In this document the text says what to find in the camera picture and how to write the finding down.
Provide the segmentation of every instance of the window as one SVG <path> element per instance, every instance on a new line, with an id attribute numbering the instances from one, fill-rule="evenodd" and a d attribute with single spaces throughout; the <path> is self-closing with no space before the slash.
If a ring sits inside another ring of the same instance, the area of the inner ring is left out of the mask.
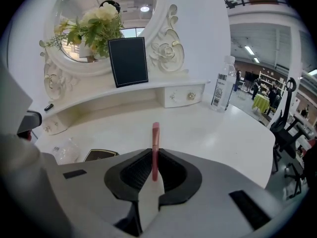
<path id="1" fill-rule="evenodd" d="M 129 29 L 122 29 L 122 33 L 125 38 L 133 38 L 139 36 L 144 28 L 129 28 Z"/>

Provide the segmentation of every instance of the green tablecloth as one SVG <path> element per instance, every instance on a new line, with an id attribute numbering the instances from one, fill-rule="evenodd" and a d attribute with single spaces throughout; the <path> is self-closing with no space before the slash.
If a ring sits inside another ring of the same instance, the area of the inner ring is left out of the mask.
<path id="1" fill-rule="evenodd" d="M 259 108 L 261 113 L 264 113 L 265 110 L 268 109 L 269 107 L 268 97 L 265 97 L 261 94 L 257 94 L 256 97 L 254 98 L 252 109 L 255 107 Z"/>

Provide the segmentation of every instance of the bottle cap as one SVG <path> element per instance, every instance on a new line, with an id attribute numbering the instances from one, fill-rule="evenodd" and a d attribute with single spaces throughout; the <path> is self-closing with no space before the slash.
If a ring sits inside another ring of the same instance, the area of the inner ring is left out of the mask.
<path id="1" fill-rule="evenodd" d="M 224 57 L 224 62 L 228 63 L 228 64 L 234 64 L 234 62 L 236 61 L 236 58 L 233 56 L 225 56 Z"/>

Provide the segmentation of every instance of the white pillar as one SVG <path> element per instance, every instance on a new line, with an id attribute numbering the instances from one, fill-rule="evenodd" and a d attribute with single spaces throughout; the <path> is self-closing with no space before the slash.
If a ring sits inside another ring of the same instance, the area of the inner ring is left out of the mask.
<path id="1" fill-rule="evenodd" d="M 300 84 L 300 77 L 302 75 L 303 65 L 301 62 L 302 59 L 302 49 L 301 49 L 301 37 L 299 28 L 292 26 L 291 27 L 291 60 L 290 60 L 290 66 L 289 66 L 289 72 L 287 81 L 290 77 L 294 78 L 297 84 L 296 90 L 292 93 L 292 103 L 295 101 L 295 97 L 299 88 Z M 273 122 L 276 121 L 276 119 L 279 117 L 279 114 L 282 110 L 282 113 L 284 115 L 284 109 L 287 99 L 287 91 L 284 92 L 282 100 L 276 110 L 276 113 L 274 114 L 272 121 L 269 123 L 268 128 L 271 127 Z"/>

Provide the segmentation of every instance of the white vanity table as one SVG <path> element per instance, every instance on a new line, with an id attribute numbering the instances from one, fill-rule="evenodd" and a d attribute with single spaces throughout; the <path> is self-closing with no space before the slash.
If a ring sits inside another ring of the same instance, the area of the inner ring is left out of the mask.
<path id="1" fill-rule="evenodd" d="M 58 0 L 48 18 L 47 39 L 64 3 Z M 204 94 L 209 79 L 192 79 L 184 68 L 184 50 L 174 29 L 177 6 L 168 0 L 154 4 L 141 34 L 148 83 L 116 88 L 109 59 L 79 63 L 56 48 L 41 53 L 54 107 L 43 115 L 45 133 L 37 147 L 51 152 L 73 137 L 81 149 L 78 162 L 91 149 L 124 154 L 151 147 L 152 124 L 158 121 L 160 147 L 227 164 L 264 188 L 272 168 L 273 134 L 232 105 L 223 114 L 210 109 L 211 96 Z"/>

